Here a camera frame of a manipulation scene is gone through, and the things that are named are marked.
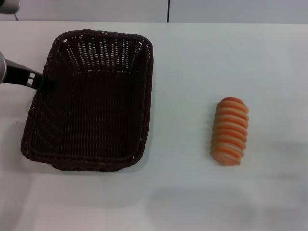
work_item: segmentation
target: white tabletop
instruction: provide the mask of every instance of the white tabletop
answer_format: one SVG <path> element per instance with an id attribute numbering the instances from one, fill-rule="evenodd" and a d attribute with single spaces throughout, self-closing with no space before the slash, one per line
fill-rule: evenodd
<path id="1" fill-rule="evenodd" d="M 113 173 L 27 160 L 34 90 L 0 85 L 0 231 L 306 231 L 308 25 L 0 22 L 0 51 L 42 71 L 76 29 L 146 36 L 154 46 L 144 156 Z M 209 156 L 215 106 L 249 107 L 242 164 Z"/>

